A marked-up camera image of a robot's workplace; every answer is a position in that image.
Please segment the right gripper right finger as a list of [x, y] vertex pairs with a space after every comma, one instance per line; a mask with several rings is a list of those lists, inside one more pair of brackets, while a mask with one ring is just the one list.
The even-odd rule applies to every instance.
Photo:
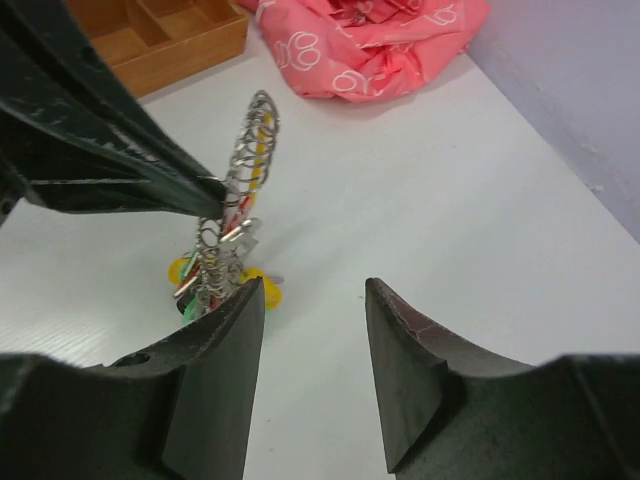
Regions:
[[464, 402], [459, 373], [501, 377], [531, 368], [440, 325], [379, 278], [365, 282], [365, 310], [385, 461], [392, 474]]

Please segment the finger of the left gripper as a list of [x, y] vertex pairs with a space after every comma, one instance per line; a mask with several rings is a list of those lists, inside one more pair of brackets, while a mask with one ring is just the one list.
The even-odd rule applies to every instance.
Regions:
[[116, 78], [61, 1], [1, 4], [1, 214], [219, 217], [226, 188]]

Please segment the keyring bunch with colourful tags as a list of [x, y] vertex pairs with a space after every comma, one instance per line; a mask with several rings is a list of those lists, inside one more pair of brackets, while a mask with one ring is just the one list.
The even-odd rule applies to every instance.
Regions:
[[257, 246], [261, 221], [251, 216], [258, 192], [269, 176], [280, 133], [273, 98], [257, 91], [234, 143], [226, 178], [226, 197], [218, 220], [200, 218], [193, 248], [175, 260], [168, 275], [176, 285], [176, 307], [188, 324], [220, 307], [246, 281], [262, 272], [245, 265]]

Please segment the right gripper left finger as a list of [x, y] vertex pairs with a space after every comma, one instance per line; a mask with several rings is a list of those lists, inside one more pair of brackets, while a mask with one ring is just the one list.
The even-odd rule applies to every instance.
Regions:
[[144, 479], [240, 479], [265, 324], [263, 280], [109, 371], [155, 393], [140, 438]]

